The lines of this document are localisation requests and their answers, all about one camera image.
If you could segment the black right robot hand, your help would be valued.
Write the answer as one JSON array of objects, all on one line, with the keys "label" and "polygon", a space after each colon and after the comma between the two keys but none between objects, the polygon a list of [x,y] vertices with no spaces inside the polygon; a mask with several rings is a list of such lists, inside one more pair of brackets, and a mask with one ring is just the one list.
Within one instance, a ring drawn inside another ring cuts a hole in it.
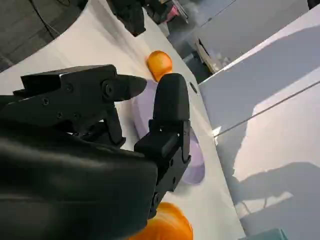
[{"label": "black right robot hand", "polygon": [[114,65],[24,75],[0,98],[0,237],[118,240],[146,227],[190,161],[190,104],[179,73],[157,85],[148,133],[133,150],[115,104],[146,79]]}]

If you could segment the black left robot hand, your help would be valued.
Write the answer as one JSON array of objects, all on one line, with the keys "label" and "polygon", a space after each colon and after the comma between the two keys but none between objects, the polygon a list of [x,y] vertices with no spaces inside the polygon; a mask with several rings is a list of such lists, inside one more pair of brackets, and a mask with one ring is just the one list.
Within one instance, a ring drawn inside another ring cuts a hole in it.
[{"label": "black left robot hand", "polygon": [[146,31],[143,6],[139,0],[107,0],[106,2],[116,18],[134,37]]}]

